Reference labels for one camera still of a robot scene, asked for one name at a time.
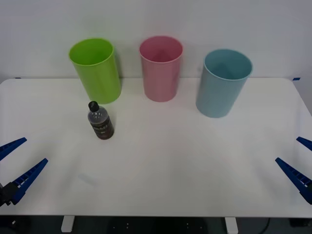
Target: floor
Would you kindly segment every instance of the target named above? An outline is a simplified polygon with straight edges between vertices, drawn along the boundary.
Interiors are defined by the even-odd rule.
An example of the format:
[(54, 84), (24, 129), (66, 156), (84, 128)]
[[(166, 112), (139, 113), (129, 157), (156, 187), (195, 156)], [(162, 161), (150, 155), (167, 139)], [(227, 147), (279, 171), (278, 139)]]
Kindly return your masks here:
[[(29, 234), (61, 234), (62, 216), (31, 216), (32, 223)], [(267, 218), (238, 218), (239, 234), (258, 234), (266, 225)], [(77, 216), (74, 222), (72, 234), (108, 234), (108, 233), (154, 233), (150, 230), (153, 218), (137, 218), (140, 230), (134, 232), (112, 232), (112, 217)], [(226, 234), (223, 218), (206, 218), (207, 230), (201, 233)], [(6, 228), (0, 228), (1, 234), (14, 234)], [(265, 234), (312, 234), (311, 227), (293, 228), (286, 218), (272, 218)]]

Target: white wall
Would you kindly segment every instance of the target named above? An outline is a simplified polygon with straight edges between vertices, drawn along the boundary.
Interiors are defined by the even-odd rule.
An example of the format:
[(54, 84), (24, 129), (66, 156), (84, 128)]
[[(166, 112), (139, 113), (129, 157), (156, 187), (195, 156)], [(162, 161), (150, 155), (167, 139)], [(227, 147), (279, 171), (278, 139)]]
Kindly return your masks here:
[(199, 76), (210, 50), (239, 50), (253, 77), (312, 74), (311, 0), (2, 0), (0, 79), (75, 76), (68, 50), (105, 37), (122, 76), (140, 76), (138, 46), (171, 35), (185, 46), (182, 76)]

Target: white table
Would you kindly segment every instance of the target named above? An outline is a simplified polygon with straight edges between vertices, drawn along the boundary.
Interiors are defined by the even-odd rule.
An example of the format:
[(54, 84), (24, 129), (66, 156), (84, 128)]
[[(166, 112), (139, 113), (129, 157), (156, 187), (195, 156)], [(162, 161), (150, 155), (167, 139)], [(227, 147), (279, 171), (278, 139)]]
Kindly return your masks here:
[(49, 162), (0, 215), (312, 217), (312, 207), (274, 161), (312, 178), (312, 117), (291, 81), (249, 79), (224, 118), (195, 106), (199, 79), (157, 103), (141, 78), (123, 80), (105, 105), (115, 126), (97, 138), (78, 79), (11, 79), (0, 85), (0, 144), (27, 142), (0, 163), (7, 184)]

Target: bottle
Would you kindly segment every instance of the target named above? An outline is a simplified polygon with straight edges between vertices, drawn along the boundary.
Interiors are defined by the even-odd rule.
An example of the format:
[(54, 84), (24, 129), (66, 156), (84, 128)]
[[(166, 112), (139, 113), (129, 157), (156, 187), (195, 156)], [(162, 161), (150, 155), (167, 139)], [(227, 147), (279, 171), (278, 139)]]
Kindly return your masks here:
[(88, 120), (97, 137), (102, 140), (111, 138), (114, 134), (114, 128), (105, 108), (99, 106), (96, 101), (91, 101), (89, 109)]

